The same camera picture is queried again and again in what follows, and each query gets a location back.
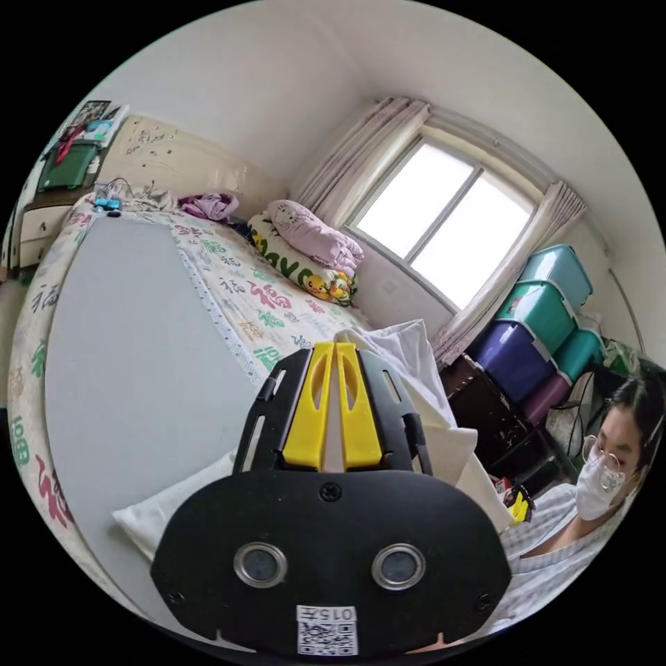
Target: bedsheet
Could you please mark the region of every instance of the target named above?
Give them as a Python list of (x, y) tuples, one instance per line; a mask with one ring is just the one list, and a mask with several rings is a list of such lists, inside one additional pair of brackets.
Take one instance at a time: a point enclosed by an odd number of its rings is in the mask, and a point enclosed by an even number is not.
[[(228, 227), (182, 212), (123, 216), (169, 225), (203, 305), (257, 387), (279, 359), (298, 348), (331, 340), (352, 324), (368, 327), (358, 310), (318, 301), (293, 285)], [(53, 535), (100, 588), (144, 617), (108, 577), (76, 528), (53, 467), (44, 416), (44, 369), (53, 313), (69, 266), (96, 218), (89, 201), (73, 208), (28, 288), (10, 358), (10, 438), (22, 481)]]

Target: headboard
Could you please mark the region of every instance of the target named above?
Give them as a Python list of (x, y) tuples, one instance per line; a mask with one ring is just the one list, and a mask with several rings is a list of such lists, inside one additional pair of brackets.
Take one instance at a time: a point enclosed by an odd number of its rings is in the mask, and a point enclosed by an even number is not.
[(118, 130), (102, 167), (99, 182), (125, 178), (131, 185), (168, 189), (175, 196), (230, 192), (239, 201), (234, 213), (248, 220), (287, 187), (261, 169), (210, 141), (181, 132), (167, 123), (130, 115)]

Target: yellow bracket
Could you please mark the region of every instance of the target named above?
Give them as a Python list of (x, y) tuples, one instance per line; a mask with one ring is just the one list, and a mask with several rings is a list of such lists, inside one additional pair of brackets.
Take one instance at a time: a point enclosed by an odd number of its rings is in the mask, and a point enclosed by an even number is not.
[[(340, 425), (345, 471), (378, 467), (383, 454), (377, 437), (370, 397), (363, 379), (356, 346), (346, 342), (322, 342), (314, 346), (282, 458), (289, 466), (316, 472), (321, 472), (323, 469), (334, 351), (339, 379)], [(316, 398), (320, 393), (317, 405)]]
[[(370, 398), (352, 343), (336, 345), (340, 388), (340, 424), (345, 471), (377, 467), (382, 461), (382, 447), (377, 437)], [(351, 394), (352, 406), (347, 390)]]
[(333, 349), (332, 342), (314, 346), (287, 443), (282, 451), (284, 462), (290, 466), (317, 472), (323, 469)]

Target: qr code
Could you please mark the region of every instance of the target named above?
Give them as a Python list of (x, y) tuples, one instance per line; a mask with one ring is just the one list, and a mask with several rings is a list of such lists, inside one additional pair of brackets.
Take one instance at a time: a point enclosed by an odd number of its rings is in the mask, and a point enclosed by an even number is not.
[(319, 656), (356, 655), (356, 623), (299, 622), (298, 652)]

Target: window pane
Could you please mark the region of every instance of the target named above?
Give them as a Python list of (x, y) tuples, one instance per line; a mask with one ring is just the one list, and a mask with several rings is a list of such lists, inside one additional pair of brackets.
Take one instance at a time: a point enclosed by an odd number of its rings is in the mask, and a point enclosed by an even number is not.
[(439, 148), (422, 145), (379, 195), (358, 228), (404, 259), (472, 168)]
[(530, 200), (484, 173), (412, 267), (462, 309), (506, 257), (533, 208)]

